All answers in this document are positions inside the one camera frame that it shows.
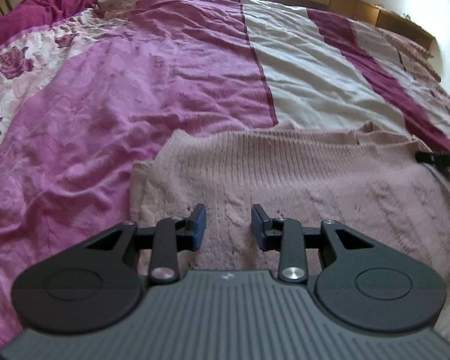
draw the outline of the pillow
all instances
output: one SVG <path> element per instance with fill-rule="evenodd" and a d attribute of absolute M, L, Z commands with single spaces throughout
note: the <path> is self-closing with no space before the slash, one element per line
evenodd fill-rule
<path fill-rule="evenodd" d="M 23 0 L 12 12 L 0 17 L 0 49 L 22 32 L 72 17 L 97 0 Z"/>
<path fill-rule="evenodd" d="M 408 39 L 402 35 L 384 30 L 383 28 L 373 27 L 376 31 L 381 33 L 387 41 L 394 46 L 398 51 L 402 52 L 408 56 L 411 60 L 420 64 L 421 67 L 426 69 L 433 79 L 437 80 L 439 83 L 442 81 L 442 77 L 438 74 L 432 65 L 427 61 L 433 57 L 433 54 L 425 50 L 422 46 L 415 43 L 413 40 Z"/>

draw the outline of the knit sweater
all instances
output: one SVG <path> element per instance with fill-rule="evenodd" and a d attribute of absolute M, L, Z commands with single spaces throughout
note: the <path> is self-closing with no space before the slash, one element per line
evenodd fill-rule
<path fill-rule="evenodd" d="M 206 138 L 175 131 L 154 161 L 135 163 L 131 216 L 141 227 L 207 206 L 196 253 L 181 252 L 181 273 L 199 269 L 278 268 L 278 252 L 261 252 L 250 209 L 319 227 L 334 219 L 432 266 L 450 280 L 450 183 L 418 164 L 422 144 L 379 131 L 260 130 Z M 311 274 L 320 272 L 308 251 Z M 139 270 L 147 268 L 148 256 Z"/>

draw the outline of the silver bolt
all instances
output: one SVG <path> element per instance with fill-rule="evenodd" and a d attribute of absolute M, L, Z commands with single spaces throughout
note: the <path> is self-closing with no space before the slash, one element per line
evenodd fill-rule
<path fill-rule="evenodd" d="M 305 276 L 305 271 L 302 268 L 291 266 L 282 271 L 282 276 L 289 280 L 298 280 Z"/>
<path fill-rule="evenodd" d="M 168 280 L 173 278 L 173 276 L 175 276 L 175 271 L 171 268 L 161 266 L 159 268 L 155 268 L 151 272 L 151 275 L 153 276 L 154 279 Z"/>

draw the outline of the bed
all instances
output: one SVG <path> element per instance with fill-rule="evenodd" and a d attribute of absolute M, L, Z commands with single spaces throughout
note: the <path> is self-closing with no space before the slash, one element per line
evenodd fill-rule
<path fill-rule="evenodd" d="M 420 46 L 261 0 L 24 0 L 0 17 L 0 347 L 28 266 L 130 217 L 134 161 L 195 136 L 367 121 L 450 152 Z M 450 340 L 447 306 L 437 330 Z"/>

